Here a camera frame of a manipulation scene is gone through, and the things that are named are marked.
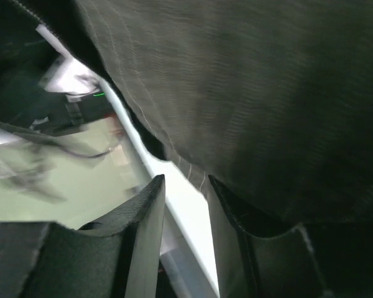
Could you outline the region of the dark pinstriped long sleeve shirt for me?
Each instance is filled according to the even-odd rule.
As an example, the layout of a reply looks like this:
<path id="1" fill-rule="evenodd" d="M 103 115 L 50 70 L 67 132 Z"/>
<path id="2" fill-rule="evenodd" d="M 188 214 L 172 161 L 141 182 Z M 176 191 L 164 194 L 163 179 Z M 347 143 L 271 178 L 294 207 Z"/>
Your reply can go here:
<path id="1" fill-rule="evenodd" d="M 194 186 L 373 222 L 373 1 L 0 1 L 0 66 L 39 24 Z"/>

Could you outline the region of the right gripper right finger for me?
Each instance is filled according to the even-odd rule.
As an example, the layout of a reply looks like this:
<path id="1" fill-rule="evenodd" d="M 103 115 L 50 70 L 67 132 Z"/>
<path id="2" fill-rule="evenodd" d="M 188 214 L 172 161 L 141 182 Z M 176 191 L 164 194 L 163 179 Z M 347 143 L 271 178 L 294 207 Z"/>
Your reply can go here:
<path id="1" fill-rule="evenodd" d="M 221 297 L 373 297 L 373 224 L 285 223 L 206 189 Z"/>

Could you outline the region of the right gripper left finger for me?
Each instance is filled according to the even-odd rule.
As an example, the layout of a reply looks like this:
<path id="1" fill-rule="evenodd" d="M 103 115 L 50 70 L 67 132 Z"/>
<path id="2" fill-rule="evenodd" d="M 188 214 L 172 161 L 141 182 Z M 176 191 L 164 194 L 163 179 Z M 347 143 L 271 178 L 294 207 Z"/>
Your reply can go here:
<path id="1" fill-rule="evenodd" d="M 165 178 L 80 230 L 0 222 L 0 297 L 154 297 Z"/>

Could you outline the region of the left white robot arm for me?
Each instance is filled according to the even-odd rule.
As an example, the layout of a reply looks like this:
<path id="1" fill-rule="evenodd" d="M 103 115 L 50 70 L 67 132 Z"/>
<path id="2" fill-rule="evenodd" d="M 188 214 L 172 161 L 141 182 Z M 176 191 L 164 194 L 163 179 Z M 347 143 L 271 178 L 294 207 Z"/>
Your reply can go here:
<path id="1" fill-rule="evenodd" d="M 59 54 L 48 49 L 32 59 L 0 64 L 0 122 L 62 136 L 114 115 L 112 105 L 98 93 L 71 102 L 65 93 L 44 89 L 44 73 L 62 61 Z"/>

